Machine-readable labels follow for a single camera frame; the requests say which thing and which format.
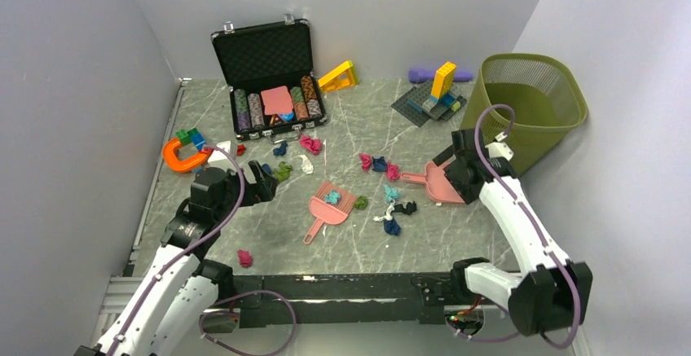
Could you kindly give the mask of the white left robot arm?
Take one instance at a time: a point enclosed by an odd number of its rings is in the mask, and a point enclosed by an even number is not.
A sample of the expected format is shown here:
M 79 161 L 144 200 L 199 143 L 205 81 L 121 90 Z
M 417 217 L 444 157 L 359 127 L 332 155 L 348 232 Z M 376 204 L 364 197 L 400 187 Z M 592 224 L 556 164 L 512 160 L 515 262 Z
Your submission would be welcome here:
M 232 268 L 206 254 L 238 208 L 275 197 L 278 180 L 255 160 L 249 169 L 253 183 L 230 169 L 208 167 L 196 174 L 124 310 L 94 345 L 79 346 L 77 355 L 168 355 L 204 310 L 232 300 Z

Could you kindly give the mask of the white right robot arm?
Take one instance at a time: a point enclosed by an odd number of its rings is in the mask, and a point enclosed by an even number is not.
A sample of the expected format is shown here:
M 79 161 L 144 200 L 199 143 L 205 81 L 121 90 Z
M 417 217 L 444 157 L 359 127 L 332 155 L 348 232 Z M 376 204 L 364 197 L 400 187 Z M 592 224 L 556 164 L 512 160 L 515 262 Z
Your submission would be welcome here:
M 457 261 L 450 294 L 459 303 L 484 297 L 506 309 L 523 336 L 579 327 L 592 287 L 592 272 L 574 262 L 549 235 L 526 198 L 505 143 L 486 145 L 475 129 L 451 133 L 451 145 L 433 162 L 466 204 L 480 201 L 500 226 L 519 271 L 499 269 L 481 257 Z

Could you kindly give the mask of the pink dustpan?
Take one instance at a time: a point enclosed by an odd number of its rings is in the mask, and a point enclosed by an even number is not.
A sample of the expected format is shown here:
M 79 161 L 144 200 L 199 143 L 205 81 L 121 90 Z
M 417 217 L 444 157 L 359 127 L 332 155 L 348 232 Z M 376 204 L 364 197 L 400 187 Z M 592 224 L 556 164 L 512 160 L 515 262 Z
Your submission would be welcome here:
M 464 200 L 447 180 L 441 166 L 432 161 L 425 165 L 422 174 L 403 172 L 400 179 L 407 183 L 425 186 L 426 194 L 435 204 L 464 204 Z

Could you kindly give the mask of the pink hand brush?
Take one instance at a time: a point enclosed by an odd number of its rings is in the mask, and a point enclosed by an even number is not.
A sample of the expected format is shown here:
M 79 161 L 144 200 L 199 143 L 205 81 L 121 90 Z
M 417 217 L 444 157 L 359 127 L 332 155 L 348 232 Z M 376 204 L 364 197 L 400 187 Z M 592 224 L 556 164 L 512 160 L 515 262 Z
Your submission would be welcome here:
M 325 197 L 333 192 L 338 193 L 340 198 L 336 204 L 329 204 Z M 349 217 L 357 198 L 356 195 L 347 190 L 324 180 L 308 202 L 308 211 L 315 218 L 315 221 L 303 238 L 303 243 L 310 244 L 324 225 L 342 224 Z

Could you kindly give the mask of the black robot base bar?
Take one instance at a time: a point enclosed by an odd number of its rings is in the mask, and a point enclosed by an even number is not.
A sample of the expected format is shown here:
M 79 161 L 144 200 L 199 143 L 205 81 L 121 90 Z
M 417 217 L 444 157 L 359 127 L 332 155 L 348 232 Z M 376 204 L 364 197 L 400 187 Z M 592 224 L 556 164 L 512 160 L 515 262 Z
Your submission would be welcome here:
M 237 275 L 234 285 L 240 299 L 221 296 L 222 304 L 206 311 L 204 330 L 227 333 L 292 322 L 443 324 L 477 300 L 459 292 L 447 272 Z

